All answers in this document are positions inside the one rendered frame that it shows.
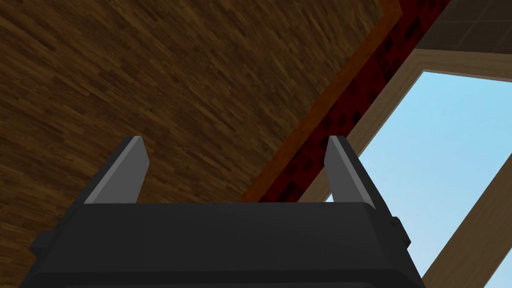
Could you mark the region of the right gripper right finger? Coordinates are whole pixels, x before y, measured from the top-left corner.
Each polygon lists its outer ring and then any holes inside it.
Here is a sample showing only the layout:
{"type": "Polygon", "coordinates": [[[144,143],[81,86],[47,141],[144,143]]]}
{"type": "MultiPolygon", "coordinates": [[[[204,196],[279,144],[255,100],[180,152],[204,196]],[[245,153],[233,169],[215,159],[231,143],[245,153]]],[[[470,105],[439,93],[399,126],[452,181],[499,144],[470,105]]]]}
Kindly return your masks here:
{"type": "Polygon", "coordinates": [[[328,137],[324,168],[334,202],[366,203],[376,210],[389,209],[344,136],[328,137]]]}

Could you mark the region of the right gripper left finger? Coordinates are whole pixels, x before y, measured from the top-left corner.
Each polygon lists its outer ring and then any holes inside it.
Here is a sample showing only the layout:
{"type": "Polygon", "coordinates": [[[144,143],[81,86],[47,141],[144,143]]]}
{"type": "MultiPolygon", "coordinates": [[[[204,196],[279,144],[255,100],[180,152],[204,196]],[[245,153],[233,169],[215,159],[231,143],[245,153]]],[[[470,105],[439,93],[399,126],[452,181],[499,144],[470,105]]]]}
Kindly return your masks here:
{"type": "Polygon", "coordinates": [[[136,203],[149,165],[143,138],[140,135],[131,137],[84,203],[136,203]]]}

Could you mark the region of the window with pale wooden frame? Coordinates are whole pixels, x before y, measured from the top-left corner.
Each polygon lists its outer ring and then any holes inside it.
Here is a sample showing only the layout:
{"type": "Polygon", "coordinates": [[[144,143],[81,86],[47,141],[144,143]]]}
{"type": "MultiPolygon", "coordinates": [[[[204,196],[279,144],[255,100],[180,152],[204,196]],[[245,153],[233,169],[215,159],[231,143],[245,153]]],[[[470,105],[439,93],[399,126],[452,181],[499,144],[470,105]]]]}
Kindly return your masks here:
{"type": "Polygon", "coordinates": [[[348,140],[427,288],[512,288],[512,54],[413,50],[348,140]]]}

